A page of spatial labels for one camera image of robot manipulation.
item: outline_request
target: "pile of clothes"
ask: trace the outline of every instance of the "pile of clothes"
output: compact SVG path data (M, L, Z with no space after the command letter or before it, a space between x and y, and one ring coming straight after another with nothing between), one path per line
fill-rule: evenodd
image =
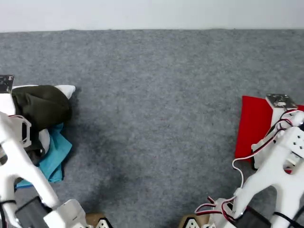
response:
M0 111L21 115L31 123L31 145L25 151L50 182L62 181L61 163L72 147L60 132L71 118L69 99L74 91L73 85L23 85L13 87L13 104L0 100ZM17 183L17 188L28 186L26 180Z

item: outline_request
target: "red wire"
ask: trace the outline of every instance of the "red wire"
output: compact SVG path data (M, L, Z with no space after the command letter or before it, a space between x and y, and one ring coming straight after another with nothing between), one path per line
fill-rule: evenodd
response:
M221 214L222 212L219 210L207 210L197 212L196 215L209 215L209 214Z
M214 204L215 201L214 201L213 198L211 198L210 196L208 196L207 199L210 201L210 203Z

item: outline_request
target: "folded clothing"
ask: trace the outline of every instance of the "folded clothing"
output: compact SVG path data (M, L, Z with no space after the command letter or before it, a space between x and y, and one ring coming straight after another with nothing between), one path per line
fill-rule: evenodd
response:
M71 118L68 98L52 85L15 88L12 98L16 115L24 116L35 131L41 131Z
M49 129L49 150L38 164L38 167L49 182L58 182L63 180L64 176L62 173L61 163L72 148L72 144L60 133L62 128L63 123ZM31 183L26 180L22 180L17 184L17 188L30 186L32 186Z
M71 118L68 97L52 85L21 86L12 90L15 114L31 122L31 146L25 148L32 162L37 165L49 150L49 135L46 128Z

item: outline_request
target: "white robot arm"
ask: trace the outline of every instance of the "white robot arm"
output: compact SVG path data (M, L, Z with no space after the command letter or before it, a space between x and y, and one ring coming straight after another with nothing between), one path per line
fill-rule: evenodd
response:
M17 228L93 228L86 223L86 214L77 200L59 206L56 193L14 133L15 127L12 118L0 112L0 145L8 158L0 166L0 209L5 211L9 223ZM31 182L40 196L19 209L14 197L17 177ZM97 228L111 228L111 225L102 219Z
M211 206L211 210L198 211L201 206L196 210L196 215L210 215L206 228L288 228L291 223L303 227L293 218L304 193L304 112L296 110L287 95L267 95L267 98L273 108L272 128L264 139L252 145L253 154L244 158L254 157L258 170L244 185L241 184L232 198L201 205ZM242 221L240 225L238 221L246 217L242 215L248 211L247 206L254 195L269 186L274 186L277 191L275 212L270 222L258 215L250 217L257 218L258 225L252 225L252 221Z

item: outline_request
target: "white plastic frame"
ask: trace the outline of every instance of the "white plastic frame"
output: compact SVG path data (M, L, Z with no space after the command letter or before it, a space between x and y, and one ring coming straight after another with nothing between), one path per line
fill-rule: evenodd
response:
M10 118L0 112L0 144L8 160L0 166L0 201L14 200L14 181L21 177L33 184L41 201L50 208L59 204L58 197L39 168L33 165L13 132ZM11 225L21 228L15 217L17 206L13 203L3 205Z

